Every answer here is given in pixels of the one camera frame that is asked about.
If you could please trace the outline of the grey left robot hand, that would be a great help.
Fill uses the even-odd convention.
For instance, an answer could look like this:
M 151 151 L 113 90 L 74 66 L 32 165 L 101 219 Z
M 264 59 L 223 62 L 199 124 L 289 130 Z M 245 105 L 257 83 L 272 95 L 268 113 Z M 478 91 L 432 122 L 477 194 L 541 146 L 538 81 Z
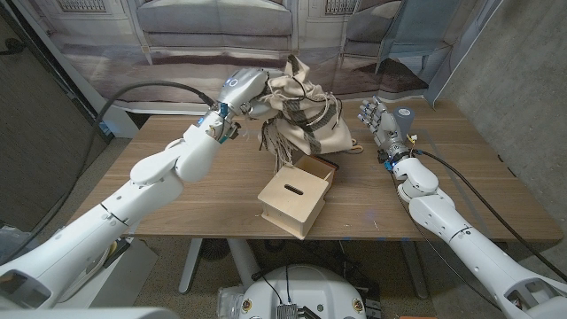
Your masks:
M 271 112 L 267 102 L 260 101 L 268 81 L 268 71 L 243 68 L 232 74 L 222 85 L 217 105 L 224 119 L 249 115 L 259 119 Z

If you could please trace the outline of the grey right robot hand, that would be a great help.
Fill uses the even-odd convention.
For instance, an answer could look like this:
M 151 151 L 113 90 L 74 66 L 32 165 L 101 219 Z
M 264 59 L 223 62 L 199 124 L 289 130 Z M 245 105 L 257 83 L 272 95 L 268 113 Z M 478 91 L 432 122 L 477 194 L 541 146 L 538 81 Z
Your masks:
M 378 161 L 392 169 L 401 160 L 409 157 L 410 151 L 402 138 L 401 129 L 377 97 L 373 101 L 363 100 L 358 119 L 369 129 L 378 146 Z

